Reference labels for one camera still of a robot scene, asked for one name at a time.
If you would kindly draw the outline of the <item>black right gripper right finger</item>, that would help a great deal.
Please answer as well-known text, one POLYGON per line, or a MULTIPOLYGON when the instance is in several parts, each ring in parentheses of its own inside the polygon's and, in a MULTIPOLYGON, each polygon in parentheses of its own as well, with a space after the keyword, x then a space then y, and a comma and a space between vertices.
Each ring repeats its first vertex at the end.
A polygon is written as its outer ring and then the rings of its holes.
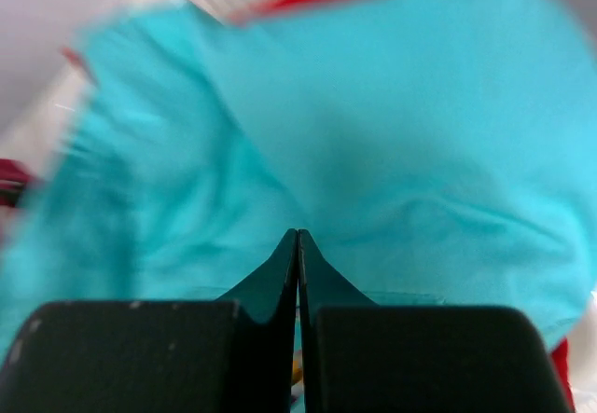
POLYGON ((566 412, 530 321, 503 307, 381 306, 298 233, 309 412, 566 412))

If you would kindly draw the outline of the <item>teal trousers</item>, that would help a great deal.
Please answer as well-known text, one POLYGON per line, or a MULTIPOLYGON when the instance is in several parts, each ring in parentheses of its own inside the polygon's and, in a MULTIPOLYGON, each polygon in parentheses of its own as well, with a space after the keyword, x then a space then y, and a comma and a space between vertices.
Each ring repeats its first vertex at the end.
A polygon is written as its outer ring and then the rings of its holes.
POLYGON ((596 57, 559 0, 460 0, 454 70, 233 105, 199 158, 61 159, 1 264, 1 346, 67 299, 206 299, 290 228, 382 304, 521 310, 548 347, 596 285, 596 57))

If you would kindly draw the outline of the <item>white plastic mesh basket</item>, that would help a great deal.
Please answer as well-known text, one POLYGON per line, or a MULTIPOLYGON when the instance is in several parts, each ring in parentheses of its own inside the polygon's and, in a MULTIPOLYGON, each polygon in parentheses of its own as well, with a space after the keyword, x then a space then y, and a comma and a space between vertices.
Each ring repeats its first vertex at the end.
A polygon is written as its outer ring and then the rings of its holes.
POLYGON ((199 158, 233 135, 212 103, 199 41, 256 0, 141 0, 78 38, 70 74, 1 137, 3 158, 43 172, 56 157, 104 165, 199 158))

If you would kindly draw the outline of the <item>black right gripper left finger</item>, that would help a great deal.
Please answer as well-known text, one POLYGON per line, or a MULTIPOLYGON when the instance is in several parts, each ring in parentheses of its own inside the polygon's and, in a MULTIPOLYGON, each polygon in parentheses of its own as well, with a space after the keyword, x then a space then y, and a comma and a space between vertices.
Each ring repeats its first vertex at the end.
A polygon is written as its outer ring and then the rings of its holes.
POLYGON ((299 235, 213 301, 62 301, 22 324, 5 412, 286 412, 299 235))

